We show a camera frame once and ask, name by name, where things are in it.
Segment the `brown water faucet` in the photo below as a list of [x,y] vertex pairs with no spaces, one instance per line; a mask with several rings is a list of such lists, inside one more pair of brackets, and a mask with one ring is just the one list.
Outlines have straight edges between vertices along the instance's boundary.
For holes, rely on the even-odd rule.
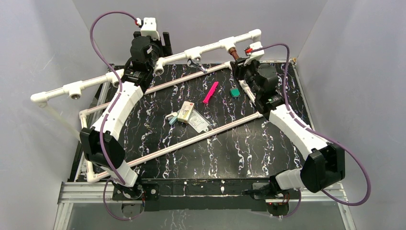
[[234,60],[239,59],[239,55],[237,54],[236,48],[232,47],[228,50],[228,53],[233,57]]

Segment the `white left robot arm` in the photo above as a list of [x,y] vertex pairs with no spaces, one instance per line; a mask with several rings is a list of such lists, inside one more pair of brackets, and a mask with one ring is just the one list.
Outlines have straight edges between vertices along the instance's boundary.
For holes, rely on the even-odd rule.
[[137,173],[125,162],[125,150],[118,139],[130,112],[153,80],[156,62],[173,54],[169,33],[162,35],[163,39],[154,41],[149,35],[134,32],[121,82],[114,83],[122,88],[92,127],[84,127],[79,134],[86,160],[108,172],[114,187],[129,199],[140,198],[143,187]]

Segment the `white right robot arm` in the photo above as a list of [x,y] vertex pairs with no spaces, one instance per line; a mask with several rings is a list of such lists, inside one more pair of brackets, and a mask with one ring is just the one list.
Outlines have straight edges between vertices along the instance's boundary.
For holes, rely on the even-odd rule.
[[231,62],[233,76],[246,94],[253,95],[256,110],[289,138],[305,160],[301,168],[282,171],[271,176],[268,185],[247,192],[283,198],[289,189],[306,188],[316,193],[344,179],[344,149],[299,124],[300,119],[291,114],[291,108],[277,91],[279,78],[273,65],[247,60],[238,58]]

